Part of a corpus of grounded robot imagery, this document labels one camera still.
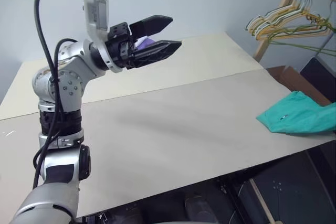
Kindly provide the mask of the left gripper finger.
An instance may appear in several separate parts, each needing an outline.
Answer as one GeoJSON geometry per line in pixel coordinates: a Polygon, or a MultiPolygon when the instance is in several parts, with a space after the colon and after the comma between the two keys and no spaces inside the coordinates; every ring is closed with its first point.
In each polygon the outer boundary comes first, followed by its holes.
{"type": "Polygon", "coordinates": [[[136,23],[130,24],[129,28],[134,39],[151,36],[161,32],[173,21],[172,17],[153,15],[136,23]]]}
{"type": "Polygon", "coordinates": [[[182,45],[181,41],[160,40],[143,49],[135,49],[127,59],[127,69],[140,68],[165,60],[182,45]]]}

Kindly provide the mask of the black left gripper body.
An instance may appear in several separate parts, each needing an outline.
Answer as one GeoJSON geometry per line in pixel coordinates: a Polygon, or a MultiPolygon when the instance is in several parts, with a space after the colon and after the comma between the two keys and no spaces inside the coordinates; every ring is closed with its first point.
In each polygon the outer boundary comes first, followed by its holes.
{"type": "Polygon", "coordinates": [[[105,44],[112,61],[119,68],[132,69],[135,67],[133,52],[136,41],[126,22],[110,27],[105,44]]]}

